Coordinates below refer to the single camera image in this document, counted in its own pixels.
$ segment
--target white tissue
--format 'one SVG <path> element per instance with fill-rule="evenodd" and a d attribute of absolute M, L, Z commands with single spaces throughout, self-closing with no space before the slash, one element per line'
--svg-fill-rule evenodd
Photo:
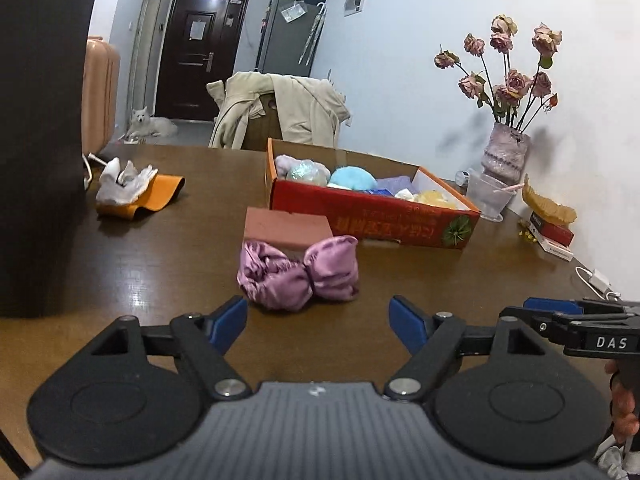
<path fill-rule="evenodd" d="M 414 194 L 409 191 L 407 188 L 401 189 L 395 195 L 396 198 L 400 198 L 402 200 L 408 200 L 409 202 L 413 202 L 415 200 Z"/>
<path fill-rule="evenodd" d="M 151 165 L 138 173 L 131 161 L 120 172 L 120 159 L 109 162 L 100 176 L 100 189 L 95 201 L 103 205 L 133 204 L 149 187 L 158 170 Z"/>
<path fill-rule="evenodd" d="M 339 184 L 334 184 L 333 182 L 329 182 L 326 186 L 332 189 L 343 189 L 345 191 L 351 191 L 350 187 L 340 186 Z"/>

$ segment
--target vase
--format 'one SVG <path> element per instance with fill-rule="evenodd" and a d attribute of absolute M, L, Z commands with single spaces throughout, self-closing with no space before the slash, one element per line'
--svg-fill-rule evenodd
<path fill-rule="evenodd" d="M 506 124 L 495 123 L 489 143 L 484 149 L 484 172 L 511 185 L 520 181 L 531 139 Z"/>

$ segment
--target hand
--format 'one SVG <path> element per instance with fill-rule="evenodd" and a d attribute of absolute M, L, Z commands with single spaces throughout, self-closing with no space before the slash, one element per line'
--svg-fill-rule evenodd
<path fill-rule="evenodd" d="M 615 361 L 607 361 L 604 366 L 607 374 L 618 371 Z M 636 400 L 634 394 L 627 390 L 616 377 L 611 384 L 611 416 L 613 418 L 613 436 L 622 444 L 628 437 L 634 436 L 640 429 L 640 422 L 634 415 Z"/>

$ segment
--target beige coat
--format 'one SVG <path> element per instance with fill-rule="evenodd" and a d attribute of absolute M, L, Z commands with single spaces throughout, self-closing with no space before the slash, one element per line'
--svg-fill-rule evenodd
<path fill-rule="evenodd" d="M 283 140 L 336 146 L 340 124 L 350 117 L 344 98 L 327 80 L 239 72 L 226 82 L 226 92 L 222 81 L 207 89 L 220 108 L 209 143 L 213 148 L 239 150 L 249 117 L 264 113 L 260 95 L 270 92 L 276 95 Z"/>

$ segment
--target red cardboard box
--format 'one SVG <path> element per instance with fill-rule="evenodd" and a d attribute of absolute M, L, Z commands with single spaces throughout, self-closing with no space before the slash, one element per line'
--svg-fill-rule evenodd
<path fill-rule="evenodd" d="M 407 175 L 420 191 L 438 190 L 458 209 L 446 209 L 393 197 L 331 189 L 278 178 L 275 157 L 290 155 L 321 162 L 330 171 L 359 166 L 376 178 Z M 269 139 L 266 187 L 269 207 L 326 216 L 334 235 L 395 240 L 402 244 L 462 249 L 480 212 L 466 197 L 419 166 L 364 153 Z"/>
<path fill-rule="evenodd" d="M 257 207 L 246 209 L 245 240 L 260 240 L 281 251 L 306 251 L 313 244 L 332 236 L 325 216 L 301 215 Z"/>
<path fill-rule="evenodd" d="M 536 226 L 538 232 L 545 238 L 549 238 L 555 242 L 558 242 L 565 247 L 571 244 L 574 239 L 574 234 L 568 227 L 553 225 L 544 219 L 540 218 L 535 212 L 531 213 L 531 223 Z"/>

